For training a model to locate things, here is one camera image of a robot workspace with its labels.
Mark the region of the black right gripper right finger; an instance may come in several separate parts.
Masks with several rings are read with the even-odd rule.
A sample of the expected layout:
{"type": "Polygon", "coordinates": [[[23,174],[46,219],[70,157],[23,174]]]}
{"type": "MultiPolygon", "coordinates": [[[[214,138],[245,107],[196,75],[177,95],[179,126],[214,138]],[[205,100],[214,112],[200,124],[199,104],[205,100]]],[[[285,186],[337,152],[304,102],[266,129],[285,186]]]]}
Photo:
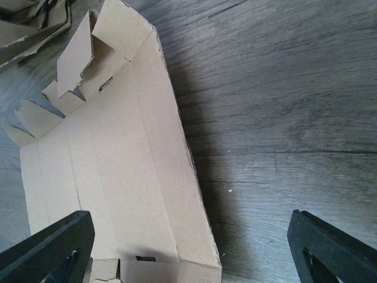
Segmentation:
{"type": "Polygon", "coordinates": [[[376,249],[303,210],[287,231],[301,282],[376,282],[376,249]]]}

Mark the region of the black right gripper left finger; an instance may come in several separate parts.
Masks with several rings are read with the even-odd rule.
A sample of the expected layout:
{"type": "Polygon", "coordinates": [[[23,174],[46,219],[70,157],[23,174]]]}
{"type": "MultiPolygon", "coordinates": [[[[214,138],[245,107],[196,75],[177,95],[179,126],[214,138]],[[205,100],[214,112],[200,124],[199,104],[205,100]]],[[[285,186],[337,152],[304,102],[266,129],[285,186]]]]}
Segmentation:
{"type": "Polygon", "coordinates": [[[1,252],[1,282],[83,282],[94,238],[90,212],[75,211],[1,252]]]}

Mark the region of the brown cardboard box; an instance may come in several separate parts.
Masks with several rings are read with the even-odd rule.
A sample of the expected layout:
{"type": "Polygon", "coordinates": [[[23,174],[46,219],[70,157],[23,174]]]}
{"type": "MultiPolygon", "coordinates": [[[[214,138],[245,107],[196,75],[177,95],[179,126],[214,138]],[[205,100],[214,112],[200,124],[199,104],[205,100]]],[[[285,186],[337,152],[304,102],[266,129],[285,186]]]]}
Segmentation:
{"type": "Polygon", "coordinates": [[[87,214],[82,282],[220,282],[222,266],[155,27],[123,1],[90,10],[44,96],[10,126],[32,234],[87,214]]]}

